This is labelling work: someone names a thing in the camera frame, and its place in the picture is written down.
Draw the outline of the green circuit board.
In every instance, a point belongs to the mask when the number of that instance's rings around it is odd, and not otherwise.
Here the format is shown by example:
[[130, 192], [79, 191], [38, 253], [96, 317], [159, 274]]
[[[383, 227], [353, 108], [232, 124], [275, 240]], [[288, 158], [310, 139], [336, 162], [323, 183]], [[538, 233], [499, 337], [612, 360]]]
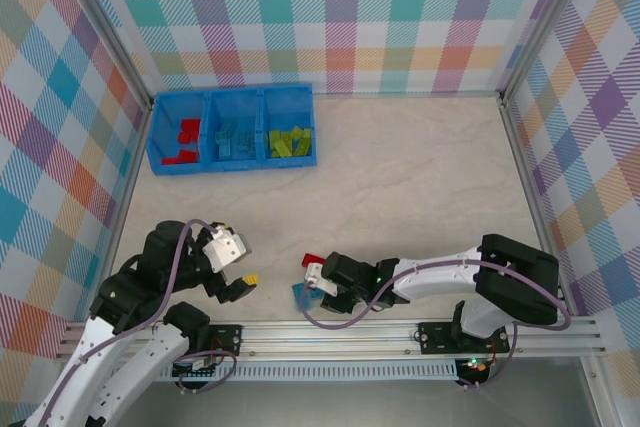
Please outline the green circuit board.
[[172, 377], [205, 378], [213, 377], [218, 362], [211, 357], [200, 357], [174, 362], [171, 368]]

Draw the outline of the blue plastic bin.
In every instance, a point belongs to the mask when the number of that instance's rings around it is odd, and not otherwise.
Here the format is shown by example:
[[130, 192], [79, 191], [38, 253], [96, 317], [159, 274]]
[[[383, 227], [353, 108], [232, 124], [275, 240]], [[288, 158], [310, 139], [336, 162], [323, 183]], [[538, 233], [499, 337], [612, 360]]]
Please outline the blue plastic bin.
[[[260, 100], [260, 127], [256, 140], [257, 158], [266, 169], [306, 168], [317, 165], [316, 125], [314, 96], [310, 84], [290, 84], [267, 86], [262, 89]], [[291, 139], [292, 157], [274, 158], [269, 132], [278, 130], [281, 135], [298, 126], [312, 130], [312, 144], [305, 157], [294, 155], [299, 140]]]
[[[206, 106], [202, 127], [201, 154], [205, 172], [256, 170], [259, 167], [256, 151], [240, 152], [237, 143], [240, 131], [254, 131], [256, 148], [259, 127], [259, 96], [256, 89], [214, 90]], [[230, 160], [220, 160], [218, 157], [214, 135], [220, 130], [232, 133]]]
[[[204, 91], [160, 93], [153, 107], [151, 126], [146, 142], [146, 153], [152, 172], [162, 175], [187, 175], [203, 171], [200, 155], [200, 130], [205, 113], [207, 94]], [[200, 119], [200, 129], [195, 143], [181, 145], [178, 135], [183, 119]], [[177, 157], [181, 149], [198, 153], [196, 163], [161, 165], [163, 158]]]

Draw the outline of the small lit circuit board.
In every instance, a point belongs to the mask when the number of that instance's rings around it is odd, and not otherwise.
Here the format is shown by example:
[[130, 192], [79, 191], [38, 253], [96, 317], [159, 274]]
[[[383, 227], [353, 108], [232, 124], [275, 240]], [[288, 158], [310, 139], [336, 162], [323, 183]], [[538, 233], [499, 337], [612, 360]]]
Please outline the small lit circuit board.
[[460, 375], [469, 372], [482, 372], [492, 365], [492, 360], [487, 358], [471, 357], [457, 362], [457, 368]]

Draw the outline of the aluminium slotted mounting rail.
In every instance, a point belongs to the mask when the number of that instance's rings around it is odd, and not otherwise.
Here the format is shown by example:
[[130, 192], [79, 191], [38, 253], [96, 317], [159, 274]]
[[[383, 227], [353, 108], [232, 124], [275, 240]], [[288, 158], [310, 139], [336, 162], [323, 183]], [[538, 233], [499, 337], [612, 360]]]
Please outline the aluminium slotted mounting rail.
[[[365, 319], [341, 330], [318, 328], [304, 320], [231, 321], [240, 324], [242, 361], [400, 360], [423, 356], [415, 338], [418, 321]], [[549, 331], [520, 326], [518, 333], [506, 328], [514, 355], [521, 358], [601, 357], [606, 354], [603, 337], [594, 320], [574, 319], [568, 329]], [[499, 354], [427, 354], [434, 359], [504, 357]]]

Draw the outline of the aluminium side floor rail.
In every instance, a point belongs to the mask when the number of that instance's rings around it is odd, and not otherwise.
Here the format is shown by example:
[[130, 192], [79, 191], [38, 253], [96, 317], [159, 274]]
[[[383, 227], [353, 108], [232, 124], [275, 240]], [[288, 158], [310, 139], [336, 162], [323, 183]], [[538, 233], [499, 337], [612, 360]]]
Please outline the aluminium side floor rail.
[[512, 152], [512, 156], [516, 165], [516, 170], [520, 179], [520, 183], [524, 192], [529, 213], [533, 222], [533, 226], [537, 235], [540, 249], [544, 252], [560, 258], [557, 248], [553, 242], [552, 234], [544, 217], [543, 206], [537, 185], [531, 169], [529, 168], [524, 146], [517, 132], [516, 123], [513, 119], [510, 109], [505, 101], [500, 97], [496, 97], [496, 103], [500, 118], [505, 130], [507, 141]]
[[151, 99], [145, 106], [140, 133], [135, 145], [136, 149], [129, 164], [126, 183], [124, 184], [123, 195], [121, 198], [121, 202], [118, 204], [118, 209], [116, 210], [114, 223], [110, 231], [109, 243], [107, 245], [104, 258], [102, 259], [102, 262], [100, 264], [100, 269], [97, 272], [96, 282], [90, 290], [89, 303], [87, 308], [85, 309], [86, 314], [89, 313], [89, 307], [91, 306], [91, 303], [98, 293], [100, 284], [111, 274], [112, 268], [115, 264], [116, 255], [127, 220], [127, 215], [131, 205], [136, 181], [139, 175], [142, 160], [145, 155], [145, 145], [151, 126], [153, 107], [154, 99]]

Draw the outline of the aluminium back floor rail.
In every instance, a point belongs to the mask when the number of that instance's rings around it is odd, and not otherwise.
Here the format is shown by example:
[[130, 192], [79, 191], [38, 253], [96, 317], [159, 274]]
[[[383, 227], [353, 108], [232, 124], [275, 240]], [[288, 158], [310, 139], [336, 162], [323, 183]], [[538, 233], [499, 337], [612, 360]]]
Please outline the aluminium back floor rail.
[[410, 93], [315, 93], [321, 99], [386, 99], [386, 98], [497, 98], [499, 92], [490, 90], [470, 90], [451, 92], [410, 92]]

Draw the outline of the aluminium upright frame post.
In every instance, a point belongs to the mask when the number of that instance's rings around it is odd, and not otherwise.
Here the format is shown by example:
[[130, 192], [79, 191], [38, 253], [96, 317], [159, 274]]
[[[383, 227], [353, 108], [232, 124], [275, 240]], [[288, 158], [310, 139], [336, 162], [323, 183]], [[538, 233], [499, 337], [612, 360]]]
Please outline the aluminium upright frame post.
[[138, 73], [134, 62], [129, 56], [116, 28], [111, 22], [100, 0], [80, 0], [87, 11], [87, 17], [92, 22], [102, 40], [107, 44], [109, 52], [113, 55], [115, 63], [123, 72], [123, 76], [134, 93], [142, 101], [147, 110], [152, 106], [152, 95], [146, 88], [141, 75]]
[[509, 57], [496, 87], [502, 105], [509, 105], [567, 3], [568, 0], [525, 0], [524, 17], [514, 40], [507, 44]]

